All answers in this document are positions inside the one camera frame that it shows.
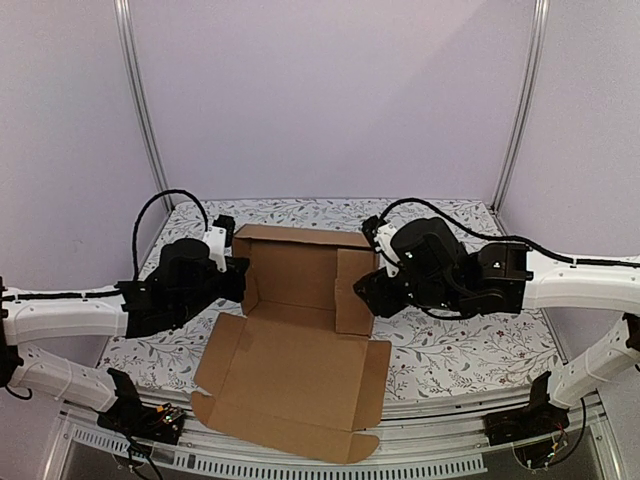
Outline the brown cardboard box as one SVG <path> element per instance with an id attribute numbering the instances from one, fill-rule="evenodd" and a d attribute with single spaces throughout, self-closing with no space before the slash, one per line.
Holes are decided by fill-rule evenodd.
<path id="1" fill-rule="evenodd" d="M 250 261 L 240 315 L 222 313 L 191 395 L 206 427 L 335 464 L 370 457 L 391 345 L 353 291 L 377 260 L 363 235 L 247 224 L 232 252 Z"/>

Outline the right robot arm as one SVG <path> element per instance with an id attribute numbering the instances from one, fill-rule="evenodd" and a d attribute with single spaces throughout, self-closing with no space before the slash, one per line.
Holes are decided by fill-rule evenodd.
<path id="1" fill-rule="evenodd" d="M 524 435 L 539 435 L 554 422 L 556 410 L 568 409 L 639 362 L 636 258 L 554 256 L 519 242 L 488 243 L 456 255 L 399 248 L 396 256 L 353 286 L 376 317 L 392 317 L 407 307 L 443 310 L 448 320 L 554 308 L 618 313 L 600 339 L 536 381 L 542 397 L 517 415 Z"/>

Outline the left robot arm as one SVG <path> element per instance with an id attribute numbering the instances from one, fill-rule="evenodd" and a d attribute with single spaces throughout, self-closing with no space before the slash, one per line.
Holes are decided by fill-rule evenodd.
<path id="1" fill-rule="evenodd" d="M 165 253 L 145 278 L 89 290 L 1 293 L 1 390 L 19 402 L 36 393 L 111 417 L 128 434 L 148 426 L 149 407 L 130 376 L 48 351 L 60 339 L 139 339 L 175 331 L 214 301 L 245 296 L 246 258 Z"/>

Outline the floral patterned table mat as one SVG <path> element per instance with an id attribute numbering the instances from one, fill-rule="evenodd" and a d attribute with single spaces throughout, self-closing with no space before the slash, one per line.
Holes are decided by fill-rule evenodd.
<path id="1" fill-rule="evenodd" d="M 207 201 L 204 206 L 212 216 L 233 216 L 237 226 L 357 232 L 388 203 L 381 198 L 252 199 Z M 217 317 L 240 312 L 239 305 L 219 300 L 178 330 L 111 339 L 98 365 L 127 372 L 139 387 L 190 392 Z M 527 387 L 562 359 L 543 313 L 536 310 L 448 321 L 443 313 L 429 317 L 408 308 L 392 318 L 376 319 L 373 337 L 392 344 L 387 402 Z"/>

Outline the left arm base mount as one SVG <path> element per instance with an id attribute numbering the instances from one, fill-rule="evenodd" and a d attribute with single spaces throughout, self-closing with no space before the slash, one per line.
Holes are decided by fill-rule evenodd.
<path id="1" fill-rule="evenodd" d="M 109 368 L 115 384 L 115 403 L 98 413 L 97 424 L 124 436 L 177 445 L 185 422 L 185 411 L 171 403 L 145 406 L 129 378 L 122 371 Z"/>

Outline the aluminium front rail frame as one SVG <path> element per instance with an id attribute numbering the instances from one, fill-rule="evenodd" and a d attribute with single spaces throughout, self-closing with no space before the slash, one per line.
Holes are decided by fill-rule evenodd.
<path id="1" fill-rule="evenodd" d="M 377 387 L 236 406 L 149 393 L 146 421 L 67 405 L 46 479 L 622 479 L 600 398 L 554 407 L 540 388 L 386 402 Z"/>

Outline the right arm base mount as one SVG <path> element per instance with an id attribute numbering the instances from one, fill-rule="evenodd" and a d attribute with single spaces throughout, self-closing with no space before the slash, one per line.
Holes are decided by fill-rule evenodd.
<path id="1" fill-rule="evenodd" d="M 537 377 L 529 392 L 528 403 L 520 408 L 489 413 L 482 418 L 484 433 L 491 446 L 524 441 L 534 437 L 558 434 L 562 438 L 569 426 L 568 410 L 550 403 L 547 391 L 550 372 Z M 542 446 L 524 446 L 515 450 L 516 460 L 525 468 L 549 467 L 558 453 L 558 440 Z"/>

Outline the left aluminium corner post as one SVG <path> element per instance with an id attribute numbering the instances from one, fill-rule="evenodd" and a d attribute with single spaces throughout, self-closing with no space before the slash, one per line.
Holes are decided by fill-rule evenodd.
<path id="1" fill-rule="evenodd" d="M 169 182 L 162 164 L 143 84 L 136 48 L 131 4 L 127 0 L 115 0 L 114 10 L 125 73 L 151 175 L 157 191 L 168 190 Z"/>

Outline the aluminium corner post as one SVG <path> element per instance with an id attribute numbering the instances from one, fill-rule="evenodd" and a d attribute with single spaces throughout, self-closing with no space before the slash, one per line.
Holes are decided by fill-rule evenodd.
<path id="1" fill-rule="evenodd" d="M 551 2 L 549 0 L 537 0 L 534 2 L 524 76 L 519 90 L 515 116 L 509 134 L 503 164 L 490 204 L 490 209 L 496 217 L 500 216 L 506 203 L 519 152 L 524 140 L 529 114 L 533 105 L 537 77 L 544 52 L 550 4 Z"/>
<path id="2" fill-rule="evenodd" d="M 114 10 L 125 73 L 151 175 L 157 191 L 168 190 L 169 182 L 162 164 L 143 84 L 136 48 L 131 4 L 127 0 L 115 0 Z"/>

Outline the right aluminium corner post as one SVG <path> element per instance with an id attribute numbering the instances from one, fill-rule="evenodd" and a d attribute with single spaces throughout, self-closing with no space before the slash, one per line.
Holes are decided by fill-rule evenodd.
<path id="1" fill-rule="evenodd" d="M 524 76 L 519 90 L 515 116 L 509 134 L 503 164 L 490 204 L 490 209 L 496 217 L 500 216 L 506 203 L 519 152 L 524 140 L 529 114 L 533 105 L 537 77 L 544 52 L 550 4 L 551 2 L 549 0 L 537 0 L 534 2 Z"/>

